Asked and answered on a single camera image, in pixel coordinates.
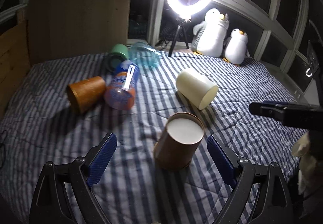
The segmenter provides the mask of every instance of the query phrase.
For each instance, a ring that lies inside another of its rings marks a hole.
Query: plush toy
[[[225,41],[224,60],[240,65],[245,55],[250,56],[247,49],[248,35],[244,31],[234,29]]]
[[[193,28],[192,51],[220,57],[228,27],[229,16],[227,14],[224,16],[215,8],[209,10],[205,15],[205,21]]]

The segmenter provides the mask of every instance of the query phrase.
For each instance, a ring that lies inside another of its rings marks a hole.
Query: screw
[[[242,157],[242,158],[240,158],[240,163],[242,163],[242,164],[247,164],[248,162],[249,162],[249,160],[247,159],[247,158],[245,158],[245,157]]]
[[[75,161],[79,161],[79,162],[83,162],[84,161],[84,157],[79,156],[75,159]]]
[[[279,167],[277,162],[271,162],[270,164],[271,164],[272,167],[275,167],[275,168]]]

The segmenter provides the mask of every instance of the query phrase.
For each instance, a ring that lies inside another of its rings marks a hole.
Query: white wall
[[[310,82],[306,92],[304,93],[304,98],[309,104],[319,105],[318,89],[314,80]]]

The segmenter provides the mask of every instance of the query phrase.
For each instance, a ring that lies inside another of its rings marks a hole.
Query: clear blue plastic container
[[[129,57],[139,66],[157,67],[161,53],[143,42],[135,43],[129,50]]]

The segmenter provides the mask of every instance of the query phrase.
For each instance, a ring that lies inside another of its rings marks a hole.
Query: blue gripper pad
[[[235,188],[237,185],[235,169],[211,135],[207,138],[207,150],[209,151],[224,183],[230,185],[232,189]]]
[[[105,143],[101,146],[100,150],[97,152],[96,156],[88,166],[88,178],[86,183],[89,187],[92,187],[94,184],[97,184],[110,159],[117,148],[117,137],[115,134],[110,134],[110,136],[105,140]]]

